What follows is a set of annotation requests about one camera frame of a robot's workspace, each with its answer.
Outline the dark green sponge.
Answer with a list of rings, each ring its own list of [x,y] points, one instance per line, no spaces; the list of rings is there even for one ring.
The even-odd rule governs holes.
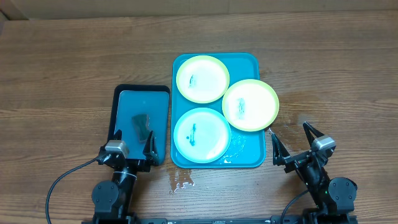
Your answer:
[[[148,119],[149,116],[147,114],[137,114],[132,117],[132,125],[140,143],[146,142],[149,137]]]

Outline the light blue plate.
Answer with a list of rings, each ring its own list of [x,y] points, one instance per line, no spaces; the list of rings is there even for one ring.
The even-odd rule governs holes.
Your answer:
[[[228,150],[231,128],[216,110],[194,108],[178,119],[172,139],[184,158],[196,164],[207,164],[218,160]]]

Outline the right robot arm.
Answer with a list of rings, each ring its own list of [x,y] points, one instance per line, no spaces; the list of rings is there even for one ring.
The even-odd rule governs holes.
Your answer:
[[[285,173],[296,172],[306,190],[292,199],[272,223],[357,223],[349,213],[354,210],[358,186],[346,177],[329,178],[324,166],[335,151],[335,140],[303,123],[310,149],[291,156],[276,134],[271,134],[273,164],[284,166]],[[303,195],[310,194],[316,207],[306,208],[301,215],[288,217],[287,210]]]

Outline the yellow-green plate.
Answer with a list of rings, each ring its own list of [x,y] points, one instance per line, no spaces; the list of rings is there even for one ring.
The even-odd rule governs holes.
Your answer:
[[[177,70],[178,91],[194,103],[211,103],[221,98],[229,87],[226,65],[209,55],[197,55],[184,61]]]
[[[221,109],[230,125],[242,131],[255,132],[274,122],[279,112],[279,98],[267,83],[245,79],[227,89]]]

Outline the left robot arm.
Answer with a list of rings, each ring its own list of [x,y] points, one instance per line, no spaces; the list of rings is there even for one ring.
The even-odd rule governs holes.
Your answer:
[[[117,131],[99,150],[96,161],[113,169],[111,180],[98,183],[91,194],[95,205],[92,223],[140,223],[138,216],[129,210],[137,173],[149,172],[159,166],[160,159],[155,146],[154,132],[147,135],[143,149],[144,159],[128,159],[129,149]]]

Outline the yellow-green plate top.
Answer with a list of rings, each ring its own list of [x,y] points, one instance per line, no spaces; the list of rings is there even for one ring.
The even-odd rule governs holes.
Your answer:
[[[184,61],[177,70],[178,91],[194,103],[211,103],[221,98],[229,87],[226,65],[209,55],[197,55]]]

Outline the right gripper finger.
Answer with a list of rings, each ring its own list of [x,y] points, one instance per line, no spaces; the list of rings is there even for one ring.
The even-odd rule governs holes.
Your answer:
[[[305,121],[303,123],[303,129],[305,131],[305,135],[307,137],[308,143],[310,146],[316,145],[316,139],[324,136],[322,132],[314,128],[309,122]]]
[[[273,165],[281,166],[286,164],[286,159],[290,157],[289,152],[279,140],[275,133],[271,134],[272,147],[273,147]]]

